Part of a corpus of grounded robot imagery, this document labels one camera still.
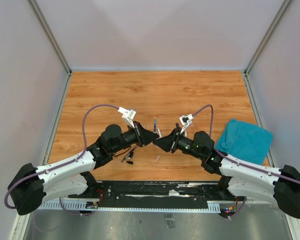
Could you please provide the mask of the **teal barrel gel pen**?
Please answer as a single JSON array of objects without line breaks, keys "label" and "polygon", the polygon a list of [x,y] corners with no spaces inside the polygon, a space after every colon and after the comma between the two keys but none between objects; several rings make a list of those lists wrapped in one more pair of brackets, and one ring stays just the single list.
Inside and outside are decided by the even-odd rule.
[{"label": "teal barrel gel pen", "polygon": [[157,133],[157,118],[154,118],[154,122],[153,122],[153,132]]}]

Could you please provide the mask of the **white pen black end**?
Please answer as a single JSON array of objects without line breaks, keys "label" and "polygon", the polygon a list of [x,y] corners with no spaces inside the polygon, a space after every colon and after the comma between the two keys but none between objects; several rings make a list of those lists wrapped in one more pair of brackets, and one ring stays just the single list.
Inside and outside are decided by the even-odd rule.
[{"label": "white pen black end", "polygon": [[162,133],[161,133],[161,130],[159,127],[157,127],[157,133],[158,133],[159,137],[162,138]]}]

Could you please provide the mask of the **teal cloth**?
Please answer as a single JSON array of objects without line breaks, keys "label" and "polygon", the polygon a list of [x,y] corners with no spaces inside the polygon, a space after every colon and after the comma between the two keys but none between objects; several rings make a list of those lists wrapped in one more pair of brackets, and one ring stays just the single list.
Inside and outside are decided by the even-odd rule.
[{"label": "teal cloth", "polygon": [[215,148],[238,159],[262,165],[273,141],[273,134],[255,124],[231,119]]}]

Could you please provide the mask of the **dark purple pen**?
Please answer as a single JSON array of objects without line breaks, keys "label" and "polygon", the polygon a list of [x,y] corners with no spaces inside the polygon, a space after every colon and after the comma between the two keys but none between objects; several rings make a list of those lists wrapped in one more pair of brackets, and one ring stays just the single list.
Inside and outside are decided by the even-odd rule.
[{"label": "dark purple pen", "polygon": [[136,150],[137,147],[138,147],[138,146],[135,145],[135,146],[128,152],[128,154],[121,160],[121,162],[123,163],[123,162],[131,161],[131,159],[128,159],[129,154],[130,154],[131,152],[135,152],[135,150]]}]

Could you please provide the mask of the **left aluminium frame post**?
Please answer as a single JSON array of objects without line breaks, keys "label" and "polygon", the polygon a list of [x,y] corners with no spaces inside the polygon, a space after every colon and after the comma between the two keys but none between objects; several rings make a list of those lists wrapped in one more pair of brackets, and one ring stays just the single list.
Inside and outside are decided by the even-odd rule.
[{"label": "left aluminium frame post", "polygon": [[64,54],[62,53],[62,50],[61,50],[60,46],[58,45],[58,43],[54,37],[54,34],[53,34],[51,28],[49,27],[49,24],[40,8],[38,2],[36,0],[27,0],[27,3],[29,4],[33,14],[35,15],[39,25],[41,26],[47,40],[49,41],[52,49],[54,50],[57,58],[59,59],[62,67],[64,68],[65,72],[68,75],[71,75],[72,70],[71,70],[69,64],[67,63],[67,60],[66,60]]}]

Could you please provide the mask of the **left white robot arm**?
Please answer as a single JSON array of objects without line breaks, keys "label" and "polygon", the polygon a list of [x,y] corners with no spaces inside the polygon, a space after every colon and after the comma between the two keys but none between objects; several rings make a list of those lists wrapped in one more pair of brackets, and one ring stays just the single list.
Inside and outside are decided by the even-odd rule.
[{"label": "left white robot arm", "polygon": [[121,150],[132,145],[144,147],[157,138],[157,133],[143,128],[137,121],[126,132],[117,124],[108,125],[95,143],[72,157],[37,167],[31,163],[23,165],[7,187],[13,205],[6,207],[23,216],[50,200],[93,198],[99,190],[92,170],[108,164]]}]

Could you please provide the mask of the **right aluminium frame post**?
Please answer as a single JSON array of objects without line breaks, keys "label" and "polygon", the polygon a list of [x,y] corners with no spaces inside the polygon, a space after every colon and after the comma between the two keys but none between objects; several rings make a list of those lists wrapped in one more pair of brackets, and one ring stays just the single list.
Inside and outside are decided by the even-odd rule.
[{"label": "right aluminium frame post", "polygon": [[269,43],[270,39],[272,38],[273,34],[275,33],[276,29],[280,25],[282,19],[284,18],[285,14],[287,13],[288,9],[291,7],[293,2],[294,2],[294,0],[284,0],[282,2],[282,4],[280,5],[272,22],[270,23],[269,27],[267,28],[264,36],[262,37],[262,39],[260,41],[258,47],[256,48],[251,60],[249,61],[247,67],[242,72],[244,77],[247,78],[249,73],[254,68],[259,57],[261,56],[262,52],[265,50],[267,44]]}]

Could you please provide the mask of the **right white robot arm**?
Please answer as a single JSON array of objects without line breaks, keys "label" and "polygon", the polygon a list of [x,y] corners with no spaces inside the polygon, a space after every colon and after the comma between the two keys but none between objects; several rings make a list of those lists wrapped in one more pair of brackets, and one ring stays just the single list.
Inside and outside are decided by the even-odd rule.
[{"label": "right white robot arm", "polygon": [[205,131],[190,139],[181,128],[175,128],[153,143],[167,153],[179,150],[199,159],[205,171],[219,175],[216,193],[220,199],[251,198],[277,205],[285,214],[300,219],[300,173],[295,167],[266,167],[236,158],[217,150]]}]

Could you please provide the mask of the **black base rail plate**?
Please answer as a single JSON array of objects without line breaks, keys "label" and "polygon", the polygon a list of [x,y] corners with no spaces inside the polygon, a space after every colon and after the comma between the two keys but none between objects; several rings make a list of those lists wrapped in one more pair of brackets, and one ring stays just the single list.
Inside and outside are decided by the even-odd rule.
[{"label": "black base rail plate", "polygon": [[231,201],[236,198],[222,193],[212,181],[97,181],[106,205],[147,207],[190,207],[209,201]]}]

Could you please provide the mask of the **aluminium frame post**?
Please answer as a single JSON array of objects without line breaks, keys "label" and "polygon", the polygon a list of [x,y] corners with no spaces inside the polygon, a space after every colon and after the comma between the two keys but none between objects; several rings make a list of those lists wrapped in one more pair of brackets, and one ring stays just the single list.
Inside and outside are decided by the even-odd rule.
[{"label": "aluminium frame post", "polygon": [[294,0],[284,0],[282,2],[282,4],[280,5],[272,22],[270,23],[269,27],[267,28],[264,36],[262,37],[262,39],[260,41],[258,47],[256,48],[251,60],[249,61],[247,67],[242,72],[244,77],[247,78],[249,73],[254,68],[259,57],[261,56],[262,52],[265,50],[267,44],[269,43],[270,39],[272,38],[273,34],[275,33],[276,29],[280,25],[282,19],[284,18],[285,14],[287,13],[288,9],[291,7],[293,2],[294,2]]},{"label": "aluminium frame post", "polygon": [[35,15],[39,25],[41,26],[47,40],[49,41],[52,49],[54,50],[57,58],[59,59],[62,67],[64,68],[65,72],[68,75],[71,75],[72,70],[71,70],[69,64],[67,63],[67,60],[66,60],[64,54],[62,53],[62,50],[61,50],[60,46],[58,45],[58,43],[54,37],[54,34],[53,34],[51,28],[49,27],[49,24],[40,8],[38,2],[36,0],[27,0],[27,3],[29,4],[33,14]]}]

